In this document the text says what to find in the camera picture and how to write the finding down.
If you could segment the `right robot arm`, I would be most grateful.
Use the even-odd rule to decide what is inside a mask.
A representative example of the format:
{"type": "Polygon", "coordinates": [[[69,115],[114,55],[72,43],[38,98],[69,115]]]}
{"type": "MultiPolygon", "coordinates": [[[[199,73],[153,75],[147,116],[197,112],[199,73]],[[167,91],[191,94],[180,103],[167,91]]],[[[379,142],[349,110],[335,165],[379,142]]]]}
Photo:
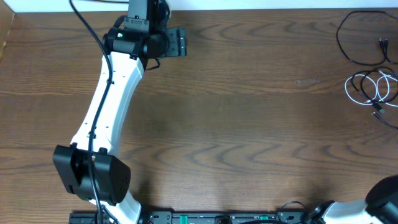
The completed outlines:
{"type": "Polygon", "coordinates": [[[319,224],[397,224],[397,176],[379,181],[363,200],[319,205],[305,217],[319,224]]]}

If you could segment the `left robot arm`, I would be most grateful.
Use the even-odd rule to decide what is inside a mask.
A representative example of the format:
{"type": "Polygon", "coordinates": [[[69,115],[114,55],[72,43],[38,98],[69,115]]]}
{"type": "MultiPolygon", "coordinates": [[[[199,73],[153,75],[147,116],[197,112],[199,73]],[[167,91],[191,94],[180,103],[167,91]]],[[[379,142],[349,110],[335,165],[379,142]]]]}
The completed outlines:
{"type": "Polygon", "coordinates": [[[97,37],[101,74],[87,114],[69,146],[57,146],[53,163],[66,191],[96,205],[93,223],[140,223],[140,203],[129,191],[131,170],[119,159],[126,113],[148,61],[187,54],[186,31],[169,28],[166,0],[129,1],[128,13],[97,37]]]}

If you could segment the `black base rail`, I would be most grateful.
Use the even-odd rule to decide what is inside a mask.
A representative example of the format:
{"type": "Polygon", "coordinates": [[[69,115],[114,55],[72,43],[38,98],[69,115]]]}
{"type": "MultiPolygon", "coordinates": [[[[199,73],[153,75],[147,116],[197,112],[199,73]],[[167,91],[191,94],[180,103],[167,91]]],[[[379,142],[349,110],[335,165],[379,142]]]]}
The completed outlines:
{"type": "Polygon", "coordinates": [[[143,211],[121,215],[103,212],[103,223],[217,224],[217,223],[312,223],[302,211],[288,212],[172,212],[143,211]]]}

